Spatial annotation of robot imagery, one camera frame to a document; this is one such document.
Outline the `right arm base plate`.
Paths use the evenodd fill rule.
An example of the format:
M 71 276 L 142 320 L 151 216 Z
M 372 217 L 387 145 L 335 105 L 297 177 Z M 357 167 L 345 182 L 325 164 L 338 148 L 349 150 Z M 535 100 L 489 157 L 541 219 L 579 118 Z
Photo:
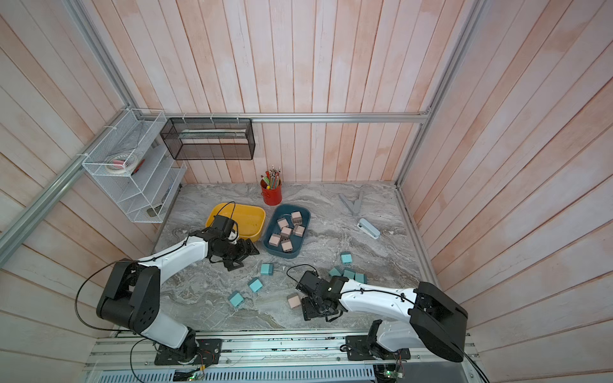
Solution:
M 370 341 L 367 335 L 347 336 L 345 343 L 339 349 L 346 354 L 349 361 L 353 362 L 373 360 L 397 362 L 411 359 L 409 349 L 391 352 L 379 346 L 375 341 Z

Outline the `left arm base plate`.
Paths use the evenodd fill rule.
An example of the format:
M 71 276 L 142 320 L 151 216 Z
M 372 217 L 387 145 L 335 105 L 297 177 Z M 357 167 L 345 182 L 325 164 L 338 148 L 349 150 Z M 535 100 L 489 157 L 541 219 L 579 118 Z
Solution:
M 154 365 L 216 365 L 219 363 L 222 343 L 220 338 L 190 338 L 178 349 L 159 346 Z

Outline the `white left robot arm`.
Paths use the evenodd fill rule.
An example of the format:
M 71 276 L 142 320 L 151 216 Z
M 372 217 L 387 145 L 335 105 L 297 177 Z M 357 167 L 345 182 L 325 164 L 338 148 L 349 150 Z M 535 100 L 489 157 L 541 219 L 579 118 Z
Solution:
M 161 312 L 163 283 L 193 263 L 207 260 L 234 271 L 258 253 L 250 239 L 239 237 L 235 220 L 217 215 L 211 226 L 190 232 L 166 250 L 148 258 L 115 263 L 97 305 L 97 316 L 161 346 L 190 347 L 191 329 Z

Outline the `dark teal plastic bin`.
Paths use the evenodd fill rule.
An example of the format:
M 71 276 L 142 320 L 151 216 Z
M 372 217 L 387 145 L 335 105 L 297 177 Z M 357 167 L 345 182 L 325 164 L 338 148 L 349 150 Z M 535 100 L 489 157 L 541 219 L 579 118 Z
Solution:
M 281 204 L 274 211 L 262 242 L 270 255 L 296 258 L 306 239 L 311 213 L 292 204 Z

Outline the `yellow plastic bin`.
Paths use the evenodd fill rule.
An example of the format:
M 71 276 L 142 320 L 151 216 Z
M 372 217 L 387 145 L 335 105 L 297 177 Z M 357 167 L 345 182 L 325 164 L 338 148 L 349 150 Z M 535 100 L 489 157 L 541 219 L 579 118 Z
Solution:
M 266 212 L 261 207 L 234 202 L 217 204 L 212 209 L 205 226 L 211 226 L 215 216 L 219 213 L 231 218 L 239 225 L 239 237 L 241 239 L 250 239 L 252 242 L 257 242 L 260 239 L 266 220 Z

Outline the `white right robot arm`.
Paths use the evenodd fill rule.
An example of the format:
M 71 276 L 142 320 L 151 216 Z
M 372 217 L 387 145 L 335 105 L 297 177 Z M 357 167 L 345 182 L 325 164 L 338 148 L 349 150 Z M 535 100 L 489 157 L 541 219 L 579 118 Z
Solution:
M 351 361 L 410 357 L 415 348 L 426 348 L 448 362 L 465 359 L 468 312 L 430 282 L 413 289 L 364 284 L 344 276 L 325 280 L 306 271 L 297 281 L 306 321 L 327 322 L 347 313 L 374 314 L 366 335 L 349 336 L 343 351 Z

